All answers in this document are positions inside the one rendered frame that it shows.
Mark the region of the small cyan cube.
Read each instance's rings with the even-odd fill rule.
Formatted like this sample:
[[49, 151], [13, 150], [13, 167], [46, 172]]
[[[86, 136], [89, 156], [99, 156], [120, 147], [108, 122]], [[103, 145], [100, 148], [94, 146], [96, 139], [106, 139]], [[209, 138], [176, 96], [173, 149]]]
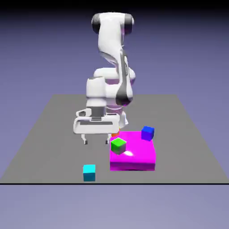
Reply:
[[84, 182], [94, 182], [96, 179], [96, 166], [83, 165], [83, 180]]

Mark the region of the large magenta box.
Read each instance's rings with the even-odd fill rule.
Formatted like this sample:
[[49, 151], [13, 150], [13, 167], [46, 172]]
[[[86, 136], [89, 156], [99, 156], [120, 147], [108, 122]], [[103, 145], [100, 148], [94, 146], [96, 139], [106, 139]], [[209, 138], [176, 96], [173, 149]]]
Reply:
[[126, 151], [120, 155], [110, 150], [111, 171], [154, 171], [156, 165], [156, 152], [153, 141], [141, 139], [140, 131], [121, 131], [119, 136], [112, 140], [121, 138], [127, 142]]

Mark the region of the small green cube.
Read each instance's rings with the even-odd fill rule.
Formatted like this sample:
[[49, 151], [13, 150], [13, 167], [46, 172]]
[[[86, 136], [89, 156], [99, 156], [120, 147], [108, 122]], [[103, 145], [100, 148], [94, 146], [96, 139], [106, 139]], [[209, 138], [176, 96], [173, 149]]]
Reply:
[[126, 151], [127, 142], [121, 138], [116, 138], [110, 143], [110, 150], [115, 154], [122, 154]]

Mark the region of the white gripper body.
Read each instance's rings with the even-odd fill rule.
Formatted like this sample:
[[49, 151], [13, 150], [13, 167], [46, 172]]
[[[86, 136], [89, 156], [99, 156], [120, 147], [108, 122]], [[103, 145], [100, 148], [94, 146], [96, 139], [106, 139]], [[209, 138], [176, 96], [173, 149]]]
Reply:
[[119, 132], [119, 115], [103, 117], [77, 117], [73, 131], [76, 134], [108, 134]]

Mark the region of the small blue cube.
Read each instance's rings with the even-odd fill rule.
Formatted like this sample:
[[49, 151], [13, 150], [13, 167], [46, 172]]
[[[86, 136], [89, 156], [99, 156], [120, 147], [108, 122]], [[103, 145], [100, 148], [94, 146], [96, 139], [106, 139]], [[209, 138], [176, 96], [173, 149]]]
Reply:
[[151, 141], [154, 137], [155, 128], [144, 126], [141, 130], [141, 139], [146, 141]]

